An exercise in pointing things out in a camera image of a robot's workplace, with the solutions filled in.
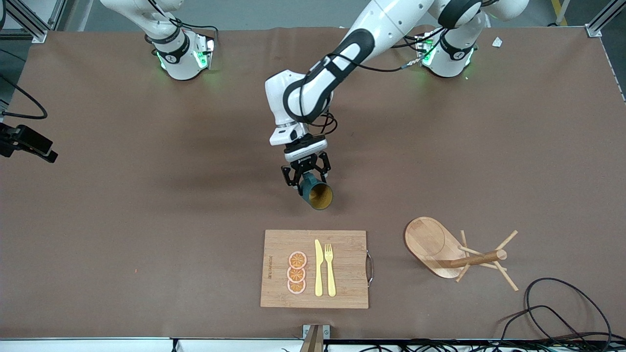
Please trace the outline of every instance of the orange slice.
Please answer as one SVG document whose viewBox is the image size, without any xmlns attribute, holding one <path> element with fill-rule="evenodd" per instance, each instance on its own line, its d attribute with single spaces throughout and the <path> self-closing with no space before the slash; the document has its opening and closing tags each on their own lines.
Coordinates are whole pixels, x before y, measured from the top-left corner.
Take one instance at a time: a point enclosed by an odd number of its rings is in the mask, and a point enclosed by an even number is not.
<svg viewBox="0 0 626 352">
<path fill-rule="evenodd" d="M 300 294 L 302 292 L 304 292 L 304 289 L 307 288 L 307 282 L 306 281 L 302 281 L 302 282 L 291 282 L 291 281 L 287 281 L 287 289 L 289 290 L 289 292 L 293 293 L 293 294 Z"/>
<path fill-rule="evenodd" d="M 289 256 L 289 266 L 294 269 L 302 269 L 307 265 L 307 256 L 301 251 L 293 252 Z"/>
<path fill-rule="evenodd" d="M 304 268 L 302 269 L 294 269 L 292 267 L 287 268 L 287 279 L 289 279 L 289 281 L 293 282 L 294 284 L 302 282 L 304 278 L 306 277 L 306 275 L 307 273 L 304 271 Z"/>
</svg>

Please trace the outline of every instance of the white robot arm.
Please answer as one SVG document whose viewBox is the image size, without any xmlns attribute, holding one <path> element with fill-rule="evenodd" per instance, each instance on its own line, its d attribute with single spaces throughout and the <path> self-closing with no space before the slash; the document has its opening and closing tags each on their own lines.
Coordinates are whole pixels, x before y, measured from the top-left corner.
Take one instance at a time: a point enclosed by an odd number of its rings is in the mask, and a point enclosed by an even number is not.
<svg viewBox="0 0 626 352">
<path fill-rule="evenodd" d="M 182 29 L 171 14 L 184 0 L 100 0 L 139 26 L 156 48 L 161 67 L 176 80 L 190 80 L 210 66 L 213 38 Z"/>
<path fill-rule="evenodd" d="M 268 78 L 265 92 L 277 126 L 270 144 L 285 145 L 285 159 L 290 165 L 282 167 L 282 171 L 287 184 L 297 189 L 315 209 L 324 209 L 330 204 L 332 191 L 326 185 L 326 174 L 331 166 L 323 152 L 328 143 L 324 135 L 312 135 L 309 125 L 327 113 L 334 89 L 358 65 L 391 48 L 415 27 L 426 11 L 438 20 L 444 31 L 434 38 L 432 55 L 424 59 L 441 61 L 445 55 L 435 58 L 434 54 L 447 51 L 449 57 L 455 59 L 448 61 L 453 61 L 453 71 L 456 71 L 460 56 L 456 52 L 463 52 L 463 58 L 470 53 L 484 27 L 484 14 L 479 14 L 481 6 L 491 10 L 490 13 L 512 17 L 528 3 L 528 0 L 483 1 L 485 3 L 481 0 L 371 0 L 339 46 L 306 75 L 285 70 Z M 511 4 L 520 3 L 523 5 L 511 9 Z M 318 165 L 318 160 L 322 160 L 323 165 Z M 311 175 L 313 170 L 320 173 L 322 182 Z"/>
</svg>

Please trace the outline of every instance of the brown table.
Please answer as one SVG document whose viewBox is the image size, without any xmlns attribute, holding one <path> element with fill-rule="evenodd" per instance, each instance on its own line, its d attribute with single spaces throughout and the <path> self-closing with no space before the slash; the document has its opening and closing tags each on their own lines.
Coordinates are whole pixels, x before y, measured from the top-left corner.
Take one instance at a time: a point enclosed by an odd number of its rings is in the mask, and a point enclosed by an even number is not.
<svg viewBox="0 0 626 352">
<path fill-rule="evenodd" d="M 600 40 L 494 28 L 457 78 L 357 70 L 332 107 L 335 201 L 316 212 L 280 174 L 264 81 L 306 71 L 344 33 L 224 32 L 222 70 L 186 82 L 159 69 L 140 33 L 50 33 L 33 46 L 20 84 L 50 117 L 26 123 L 59 159 L 0 160 L 0 336 L 291 337 L 306 323 L 335 338 L 499 336 L 522 292 L 487 268 L 459 284 L 432 275 L 403 243 L 419 216 L 481 251 L 518 230 L 505 266 L 520 287 L 576 284 L 624 334 L 626 107 Z M 36 113 L 20 95 L 11 109 Z M 265 229 L 367 230 L 370 308 L 261 308 Z M 603 329 L 563 287 L 533 293 L 580 331 Z M 541 335 L 521 319 L 507 337 Z"/>
</svg>

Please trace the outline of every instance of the cutting board handle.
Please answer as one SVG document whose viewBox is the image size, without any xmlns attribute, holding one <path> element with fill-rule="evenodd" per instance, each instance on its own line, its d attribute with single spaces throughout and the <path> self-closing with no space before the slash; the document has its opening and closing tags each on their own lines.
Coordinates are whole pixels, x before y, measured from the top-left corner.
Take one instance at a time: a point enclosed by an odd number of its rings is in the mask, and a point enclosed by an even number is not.
<svg viewBox="0 0 626 352">
<path fill-rule="evenodd" d="M 374 280 L 374 259 L 372 255 L 369 253 L 369 249 L 366 249 L 367 257 L 365 258 L 365 274 L 369 279 L 367 279 L 367 287 L 372 285 L 372 281 Z M 369 275 L 367 275 L 367 262 L 369 261 Z"/>
</svg>

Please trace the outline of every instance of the wooden cutting board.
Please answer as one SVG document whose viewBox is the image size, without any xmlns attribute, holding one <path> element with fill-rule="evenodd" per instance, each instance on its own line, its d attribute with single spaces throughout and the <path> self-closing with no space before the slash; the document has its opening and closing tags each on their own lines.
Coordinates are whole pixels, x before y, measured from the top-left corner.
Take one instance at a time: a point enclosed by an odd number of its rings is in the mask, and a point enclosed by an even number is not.
<svg viewBox="0 0 626 352">
<path fill-rule="evenodd" d="M 324 294 L 315 295 L 316 251 L 315 240 L 332 244 L 337 295 L 328 295 L 327 263 L 322 264 Z M 287 308 L 361 308 L 369 307 L 366 274 L 365 231 L 309 231 L 266 230 L 263 255 L 263 280 L 261 283 L 262 307 Z M 302 251 L 307 256 L 306 288 L 301 294 L 287 289 L 289 256 Z"/>
</svg>

